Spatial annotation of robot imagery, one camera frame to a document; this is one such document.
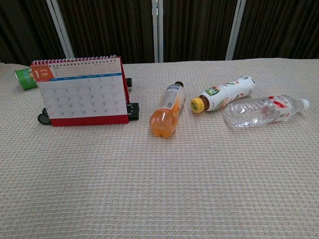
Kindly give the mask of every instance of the desk calendar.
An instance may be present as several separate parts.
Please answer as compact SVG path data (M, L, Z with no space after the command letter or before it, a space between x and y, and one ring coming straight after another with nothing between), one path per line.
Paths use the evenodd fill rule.
M53 126L129 122L120 57L34 61L31 69Z

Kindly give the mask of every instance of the orange calendar header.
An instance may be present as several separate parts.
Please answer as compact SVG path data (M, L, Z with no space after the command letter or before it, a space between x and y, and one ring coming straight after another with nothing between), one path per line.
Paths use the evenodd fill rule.
M31 65L33 77L36 82L45 82L50 81L54 78L52 71L48 65Z

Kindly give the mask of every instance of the calendar page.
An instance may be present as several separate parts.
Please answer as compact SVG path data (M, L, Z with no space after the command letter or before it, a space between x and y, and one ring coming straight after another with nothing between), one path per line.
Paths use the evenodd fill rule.
M52 122L108 116L127 118L120 59L62 62L31 68Z

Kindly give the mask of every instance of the dark curtain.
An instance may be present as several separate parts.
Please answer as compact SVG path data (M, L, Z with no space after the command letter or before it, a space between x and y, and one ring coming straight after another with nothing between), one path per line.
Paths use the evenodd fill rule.
M319 58L318 0L247 0L233 59Z
M75 57L154 62L151 0L59 0Z
M225 60L237 0L164 0L164 61Z
M64 58L45 0L0 0L0 61Z

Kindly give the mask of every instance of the plastic bottle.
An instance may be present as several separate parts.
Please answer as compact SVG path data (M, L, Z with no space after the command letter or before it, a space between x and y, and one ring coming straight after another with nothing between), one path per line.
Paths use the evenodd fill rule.
M194 113L202 111L215 111L228 103L251 94L255 82L250 76L239 77L236 81L213 86L190 102Z
M185 102L185 89L182 82L168 86L158 109L150 119L153 134L157 136L170 137L174 133L178 114Z
M295 100L287 95L240 100L226 107L225 119L230 126L263 125L286 121L297 112L308 109L309 106L308 100Z

